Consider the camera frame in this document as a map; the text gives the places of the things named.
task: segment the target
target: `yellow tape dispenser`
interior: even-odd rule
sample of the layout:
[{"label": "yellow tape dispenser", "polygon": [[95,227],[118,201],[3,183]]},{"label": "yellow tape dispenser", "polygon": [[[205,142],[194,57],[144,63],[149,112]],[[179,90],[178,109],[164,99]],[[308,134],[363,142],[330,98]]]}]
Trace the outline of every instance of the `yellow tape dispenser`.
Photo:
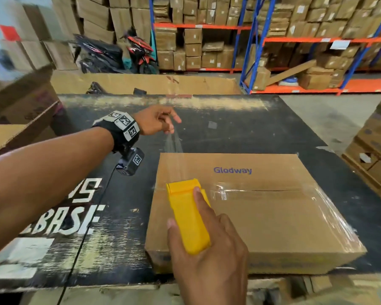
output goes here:
[{"label": "yellow tape dispenser", "polygon": [[[197,179],[167,184],[169,203],[181,232],[184,247],[189,254],[196,255],[210,245],[209,233],[193,199],[193,188],[200,183]],[[210,206],[204,189],[202,195]]]}]

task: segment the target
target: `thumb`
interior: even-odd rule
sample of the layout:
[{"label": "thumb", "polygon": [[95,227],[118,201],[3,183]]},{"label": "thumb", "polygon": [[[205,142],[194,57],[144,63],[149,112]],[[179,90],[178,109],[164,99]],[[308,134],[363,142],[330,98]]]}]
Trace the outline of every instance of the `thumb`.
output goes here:
[{"label": "thumb", "polygon": [[168,247],[171,253],[172,263],[175,263],[187,255],[182,242],[181,232],[178,224],[173,218],[168,219]]}]

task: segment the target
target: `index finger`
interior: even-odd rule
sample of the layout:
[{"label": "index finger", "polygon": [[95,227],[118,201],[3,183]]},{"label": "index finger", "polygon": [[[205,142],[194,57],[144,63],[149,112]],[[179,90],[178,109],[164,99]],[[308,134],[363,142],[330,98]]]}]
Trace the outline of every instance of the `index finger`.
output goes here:
[{"label": "index finger", "polygon": [[176,122],[182,123],[181,118],[178,116],[178,114],[175,112],[175,110],[172,107],[161,106],[160,109],[162,113],[171,115]]},{"label": "index finger", "polygon": [[214,210],[207,204],[200,192],[199,187],[193,189],[193,198],[195,199],[197,209],[202,217],[203,224],[209,233],[210,241],[213,244],[224,233],[224,230],[214,213]]}]

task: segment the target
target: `person's right hand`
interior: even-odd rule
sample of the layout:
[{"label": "person's right hand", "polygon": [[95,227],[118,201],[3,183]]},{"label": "person's right hand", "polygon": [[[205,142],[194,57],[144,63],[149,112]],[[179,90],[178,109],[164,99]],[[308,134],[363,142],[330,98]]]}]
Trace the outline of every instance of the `person's right hand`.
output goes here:
[{"label": "person's right hand", "polygon": [[186,305],[245,305],[248,249],[225,214],[216,216],[198,187],[193,196],[211,246],[198,255],[185,251],[179,227],[168,220],[173,274]]}]

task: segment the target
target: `black wrist strap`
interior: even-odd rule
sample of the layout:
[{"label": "black wrist strap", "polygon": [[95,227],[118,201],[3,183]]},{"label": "black wrist strap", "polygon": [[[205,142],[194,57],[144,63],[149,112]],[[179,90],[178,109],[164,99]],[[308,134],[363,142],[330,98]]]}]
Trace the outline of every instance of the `black wrist strap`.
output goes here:
[{"label": "black wrist strap", "polygon": [[127,139],[124,137],[123,131],[114,122],[109,122],[106,120],[101,120],[92,127],[105,128],[112,134],[114,140],[114,153],[124,152],[126,148],[131,148],[140,137],[140,133],[137,133],[130,141],[127,141]]}]

